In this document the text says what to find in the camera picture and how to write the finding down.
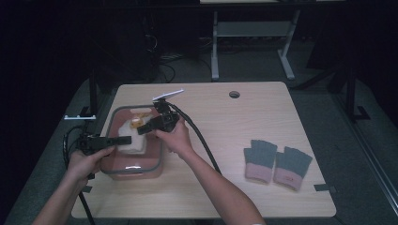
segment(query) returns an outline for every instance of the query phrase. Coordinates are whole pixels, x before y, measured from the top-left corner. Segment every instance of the person's left hand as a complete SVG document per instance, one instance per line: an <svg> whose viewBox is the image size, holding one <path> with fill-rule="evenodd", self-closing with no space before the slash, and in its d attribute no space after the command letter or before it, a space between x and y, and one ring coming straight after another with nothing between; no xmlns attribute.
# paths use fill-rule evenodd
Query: person's left hand
<svg viewBox="0 0 398 225"><path fill-rule="evenodd" d="M87 176L91 173L98 173L100 171L100 160L111 154L115 147L109 147L99 150L97 153L86 156L82 151L77 150L70 156L70 162L66 177L76 182L80 188L87 185Z"/></svg>

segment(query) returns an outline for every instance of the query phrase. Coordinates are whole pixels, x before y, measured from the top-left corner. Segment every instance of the clear plastic container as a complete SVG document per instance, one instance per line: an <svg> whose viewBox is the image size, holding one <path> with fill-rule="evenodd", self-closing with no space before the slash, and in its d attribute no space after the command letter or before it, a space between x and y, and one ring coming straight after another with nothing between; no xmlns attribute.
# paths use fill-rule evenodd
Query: clear plastic container
<svg viewBox="0 0 398 225"><path fill-rule="evenodd" d="M118 130L127 120L131 120L140 113L151 113L153 117L158 112L153 106L125 106L117 108L111 117L107 130L107 137L118 136ZM104 157L100 163L100 169L114 180L131 180L156 178L161 175L163 169L163 152L161 140L153 132L145 134L146 145L143 154L125 154L116 149Z"/></svg>

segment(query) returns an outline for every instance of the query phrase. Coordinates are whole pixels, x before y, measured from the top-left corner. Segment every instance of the gray floor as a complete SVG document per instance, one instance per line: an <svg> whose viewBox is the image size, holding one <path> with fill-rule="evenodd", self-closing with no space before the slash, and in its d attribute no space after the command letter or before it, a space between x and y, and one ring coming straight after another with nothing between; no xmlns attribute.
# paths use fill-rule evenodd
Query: gray floor
<svg viewBox="0 0 398 225"><path fill-rule="evenodd" d="M319 70L307 69L306 63L313 47L312 42L295 41L288 54L297 78L288 81L276 50L282 42L245 44L237 52L219 55L219 82L268 82L280 81L294 86L316 75ZM180 59L167 65L176 70L173 83L211 82L208 67L209 52L201 54L202 60ZM172 70L161 67L170 78ZM160 76L155 83L162 83ZM382 164L393 184L398 184L398 130L375 102L372 92L363 83L357 82L358 105L370 114L371 120L359 121L355 128L342 112L341 99L344 92L332 95L326 90L329 78L304 91L291 91L298 115L305 128L325 180L330 187L337 208L337 217L332 218L267 218L268 224L398 224L398 217L389 204L383 189L375 179L355 132L363 134ZM99 120L93 130L101 130L104 117L109 111L115 93L100 95ZM87 82L82 84L66 110L67 115L76 115L89 104ZM8 216L6 224L30 224L43 204L52 194L64 173L62 137L73 125L60 118L54 135L49 140L35 170L26 183L22 194ZM192 224L188 220L151 219L96 219L97 224ZM68 224L89 224L86 219L71 217Z"/></svg>

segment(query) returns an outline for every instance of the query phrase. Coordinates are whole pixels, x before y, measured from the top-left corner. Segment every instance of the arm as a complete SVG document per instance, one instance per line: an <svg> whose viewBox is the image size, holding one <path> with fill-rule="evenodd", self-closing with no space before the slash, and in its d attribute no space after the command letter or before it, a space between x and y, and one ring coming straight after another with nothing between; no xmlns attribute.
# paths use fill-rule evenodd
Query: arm
<svg viewBox="0 0 398 225"><path fill-rule="evenodd" d="M252 200L195 153L184 119L179 119L171 133L155 130L155 134L190 166L225 223L265 224Z"/></svg>
<svg viewBox="0 0 398 225"><path fill-rule="evenodd" d="M100 159L111 154L114 148L85 156L82 151L71 155L67 172L58 188L46 202L33 224L65 224L80 191L87 185L87 176L100 171Z"/></svg>

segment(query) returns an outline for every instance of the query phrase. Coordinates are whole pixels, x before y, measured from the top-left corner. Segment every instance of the pair of gloves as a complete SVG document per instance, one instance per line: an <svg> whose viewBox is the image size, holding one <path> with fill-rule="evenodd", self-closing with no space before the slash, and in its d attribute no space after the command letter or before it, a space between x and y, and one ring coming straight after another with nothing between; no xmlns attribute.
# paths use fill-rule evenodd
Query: pair of gloves
<svg viewBox="0 0 398 225"><path fill-rule="evenodd" d="M299 190L308 171L312 157L295 148L285 147L277 152L277 145L261 140L252 140L252 148L243 149L246 160L245 176L269 183L276 160L273 179L276 183Z"/></svg>

